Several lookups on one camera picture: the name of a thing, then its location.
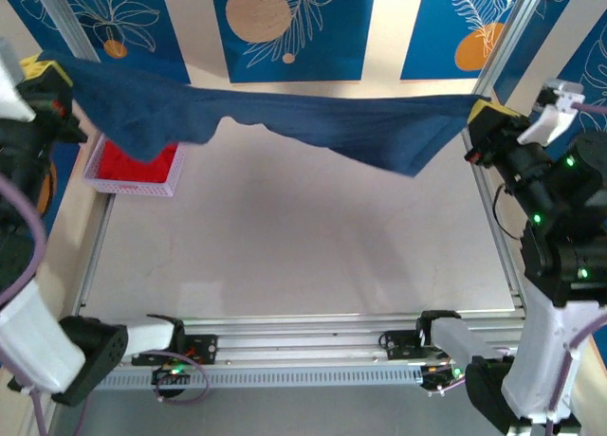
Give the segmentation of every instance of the leaf illustration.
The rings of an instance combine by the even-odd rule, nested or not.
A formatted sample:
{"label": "leaf illustration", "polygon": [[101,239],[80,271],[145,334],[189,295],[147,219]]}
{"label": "leaf illustration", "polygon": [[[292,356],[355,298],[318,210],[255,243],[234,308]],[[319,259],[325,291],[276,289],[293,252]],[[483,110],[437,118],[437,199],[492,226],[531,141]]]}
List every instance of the leaf illustration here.
{"label": "leaf illustration", "polygon": [[113,40],[156,50],[154,37],[145,28],[158,21],[160,11],[131,0],[67,0],[83,27],[93,28],[103,44]]}
{"label": "leaf illustration", "polygon": [[[607,105],[607,26],[590,48],[584,63],[584,72],[579,82],[587,89],[587,100],[595,106]],[[599,130],[607,133],[607,116],[603,114],[579,113],[579,122],[584,131]]]}
{"label": "leaf illustration", "polygon": [[466,19],[470,30],[480,30],[487,24],[491,11],[489,0],[451,0],[455,12]]}
{"label": "leaf illustration", "polygon": [[250,44],[245,54],[253,55],[247,68],[265,58],[273,62],[285,54],[297,55],[308,41],[314,39],[316,30],[322,31],[321,7],[334,0],[286,0],[291,12],[291,23],[280,37],[267,43]]}
{"label": "leaf illustration", "polygon": [[47,26],[48,28],[52,28],[56,30],[55,24],[52,19],[48,16],[45,7],[42,5],[40,0],[17,0],[21,8],[33,17],[35,20],[40,21],[42,24]]}

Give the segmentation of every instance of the black clamp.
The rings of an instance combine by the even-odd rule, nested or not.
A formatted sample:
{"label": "black clamp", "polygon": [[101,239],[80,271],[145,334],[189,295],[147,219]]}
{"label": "black clamp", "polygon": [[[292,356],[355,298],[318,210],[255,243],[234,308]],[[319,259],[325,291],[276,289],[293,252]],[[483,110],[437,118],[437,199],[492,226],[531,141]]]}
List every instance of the black clamp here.
{"label": "black clamp", "polygon": [[[201,365],[213,365],[217,355],[217,335],[186,335],[183,321],[162,315],[148,315],[149,318],[168,320],[174,326],[171,344],[165,350],[185,355]],[[133,357],[131,363],[136,367],[158,367],[167,363],[163,355],[143,354]]]}
{"label": "black clamp", "polygon": [[472,148],[464,158],[470,164],[491,167],[497,156],[518,146],[517,137],[530,124],[527,117],[484,107],[468,125]]}
{"label": "black clamp", "polygon": [[424,311],[415,323],[415,341],[418,346],[432,346],[432,322],[439,318],[461,319],[462,317],[449,310]]}

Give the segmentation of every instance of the aluminum frame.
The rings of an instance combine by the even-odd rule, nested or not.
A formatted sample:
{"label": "aluminum frame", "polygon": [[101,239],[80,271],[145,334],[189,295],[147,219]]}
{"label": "aluminum frame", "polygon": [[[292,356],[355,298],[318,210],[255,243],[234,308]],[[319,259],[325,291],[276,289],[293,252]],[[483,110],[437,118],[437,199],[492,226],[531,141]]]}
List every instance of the aluminum frame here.
{"label": "aluminum frame", "polygon": [[[88,38],[83,33],[73,11],[66,7],[64,0],[41,0],[49,14],[58,24],[70,49],[81,57],[97,60]],[[495,50],[474,89],[474,93],[487,95],[500,74],[512,49],[523,33],[531,15],[540,0],[519,0],[506,24]],[[470,146],[467,131],[462,132],[467,148]],[[524,325],[524,286],[514,261],[514,251],[506,241],[503,232],[490,216],[492,191],[485,170],[472,168],[479,189],[487,219],[502,261],[506,279],[510,287],[515,310],[512,312],[477,311],[463,312],[472,331],[477,331],[492,346],[516,349]],[[99,260],[103,238],[111,216],[115,196],[105,198],[101,217],[96,219],[97,232],[91,249],[90,260],[74,313],[86,302]],[[249,369],[277,368],[333,368],[352,367],[378,368],[386,365],[386,352],[379,348],[377,339],[387,330],[410,330],[418,314],[401,315],[351,315],[323,317],[281,317],[281,318],[225,318],[188,319],[185,321],[188,334],[213,333],[219,335],[216,369],[232,369],[241,374]],[[402,367],[432,364],[427,358],[408,361],[391,361],[390,365]],[[140,374],[149,369],[119,367],[110,375],[124,375],[126,372]]]}

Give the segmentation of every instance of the blue towel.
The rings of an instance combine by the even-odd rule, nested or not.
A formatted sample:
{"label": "blue towel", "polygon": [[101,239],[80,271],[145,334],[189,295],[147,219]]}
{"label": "blue towel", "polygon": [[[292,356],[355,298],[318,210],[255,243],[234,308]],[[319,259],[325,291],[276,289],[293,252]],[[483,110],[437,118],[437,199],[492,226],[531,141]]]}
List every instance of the blue towel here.
{"label": "blue towel", "polygon": [[219,120],[268,130],[362,163],[414,176],[465,126],[476,95],[344,100],[193,88],[117,64],[45,51],[74,82],[74,99],[128,155],[149,161],[171,143],[208,142]]}

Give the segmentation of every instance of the purple cable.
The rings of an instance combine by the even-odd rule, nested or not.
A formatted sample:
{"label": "purple cable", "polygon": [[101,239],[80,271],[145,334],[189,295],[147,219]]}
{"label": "purple cable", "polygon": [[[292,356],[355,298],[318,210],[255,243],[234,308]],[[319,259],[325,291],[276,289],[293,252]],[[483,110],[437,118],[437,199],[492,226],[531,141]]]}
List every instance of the purple cable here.
{"label": "purple cable", "polygon": [[[579,345],[586,339],[588,336],[596,332],[603,325],[607,324],[607,313],[597,318],[586,327],[581,329],[576,336],[573,337],[571,343],[569,343],[569,348],[575,350],[579,347]],[[570,352],[567,352],[565,358],[562,361],[561,372],[559,373],[559,377],[557,378],[557,384],[552,392],[552,396],[550,397],[550,401],[548,403],[548,409],[554,411],[557,408],[557,404],[561,399],[562,390],[565,388],[565,382],[567,382],[567,376],[569,375],[569,370],[571,370],[571,364],[573,363],[573,357]],[[554,422],[548,420],[546,422],[546,436],[553,436],[554,434]]]}
{"label": "purple cable", "polygon": [[190,359],[189,357],[182,355],[182,354],[177,354],[177,353],[169,353],[167,351],[148,351],[146,354],[150,354],[150,355],[162,355],[165,357],[169,357],[169,358],[177,358],[181,361],[184,361],[190,365],[192,365],[193,367],[195,367],[201,374],[202,376],[205,378],[205,389],[203,390],[202,393],[200,393],[198,396],[195,396],[194,398],[188,399],[188,400],[169,400],[164,398],[162,395],[160,395],[160,383],[166,378],[166,377],[171,377],[169,374],[167,374],[166,376],[162,377],[161,379],[159,379],[156,382],[156,387],[154,388],[154,393],[156,394],[156,398],[159,401],[162,401],[162,403],[167,403],[169,405],[194,405],[196,403],[201,402],[202,400],[204,400],[207,395],[209,394],[209,389],[211,386],[211,381],[209,380],[209,376],[207,375],[207,372],[205,372],[204,368],[202,368],[201,365],[199,365],[198,363],[194,362],[192,359]]}
{"label": "purple cable", "polygon": [[574,102],[571,107],[578,109],[581,112],[587,112],[588,114],[602,114],[607,116],[607,106],[598,106],[596,104],[584,104],[582,102]]}
{"label": "purple cable", "polygon": [[0,294],[0,307],[12,300],[28,284],[31,277],[34,276],[38,266],[42,262],[46,252],[46,230],[40,219],[38,210],[29,202],[22,192],[20,192],[10,181],[0,173],[0,195],[14,205],[17,212],[28,224],[31,235],[34,238],[34,254],[26,269],[16,282],[11,284],[2,294]]}
{"label": "purple cable", "polygon": [[446,391],[450,391],[452,389],[455,389],[458,386],[461,386],[462,384],[464,384],[466,382],[466,378],[462,377],[461,379],[458,379],[457,381],[455,381],[452,384],[449,384],[447,387],[442,388],[441,390],[436,390],[436,391],[430,391],[429,394],[430,395],[436,395],[437,393],[445,393]]}
{"label": "purple cable", "polygon": [[[38,426],[38,434],[40,436],[48,436],[48,431],[46,430],[45,425],[45,412],[42,409],[42,401],[40,399],[40,392],[37,390],[31,391],[29,394],[31,397],[31,401],[34,405],[34,415],[36,417],[36,425]],[[80,432],[83,430],[84,426],[84,415],[88,409],[88,398],[84,400],[83,410],[80,413],[80,417],[78,418],[78,424],[76,425],[76,429],[74,429],[73,436],[78,436]]]}

